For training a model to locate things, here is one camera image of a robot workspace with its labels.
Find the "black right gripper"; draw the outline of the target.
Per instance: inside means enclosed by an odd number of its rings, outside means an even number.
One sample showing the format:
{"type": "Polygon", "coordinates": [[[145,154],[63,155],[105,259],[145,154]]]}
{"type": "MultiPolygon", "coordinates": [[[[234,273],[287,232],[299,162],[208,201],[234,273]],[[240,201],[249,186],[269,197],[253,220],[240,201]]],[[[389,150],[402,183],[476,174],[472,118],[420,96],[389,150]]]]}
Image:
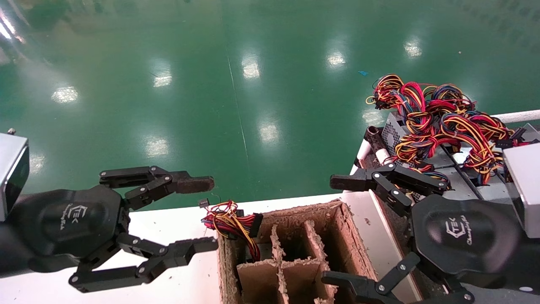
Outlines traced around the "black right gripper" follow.
{"type": "Polygon", "coordinates": [[[391,206],[411,206],[406,190],[426,196],[411,208],[413,252],[379,282],[344,272],[322,272],[323,284],[350,290],[356,303],[402,304],[393,289],[417,265],[432,281],[448,279],[448,294],[417,304],[473,304],[475,297],[450,278],[482,288],[500,288],[506,283],[507,267],[521,242],[521,227],[511,206],[444,198],[440,195],[448,188],[446,181],[393,163],[359,168],[352,175],[333,174],[330,188],[372,191],[391,206]]]}

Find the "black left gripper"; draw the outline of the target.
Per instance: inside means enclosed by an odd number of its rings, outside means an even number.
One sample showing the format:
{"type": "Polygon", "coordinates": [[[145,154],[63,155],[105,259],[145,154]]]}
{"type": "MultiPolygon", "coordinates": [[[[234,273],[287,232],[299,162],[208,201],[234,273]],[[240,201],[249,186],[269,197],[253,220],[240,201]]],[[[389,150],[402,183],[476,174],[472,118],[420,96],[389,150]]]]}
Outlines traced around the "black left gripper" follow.
{"type": "Polygon", "coordinates": [[[130,223],[126,209],[139,210],[174,193],[209,192],[215,185],[213,177],[134,167],[102,171],[100,184],[25,195],[16,202],[16,235],[25,248],[19,254],[25,270],[50,273],[79,266],[69,284],[82,293],[100,292],[149,284],[170,268],[187,266],[195,254],[218,249],[214,237],[164,246],[126,233],[130,223]],[[124,198],[112,190],[129,187],[133,189],[124,198]],[[93,270],[119,250],[146,261],[137,267],[93,270]]]}

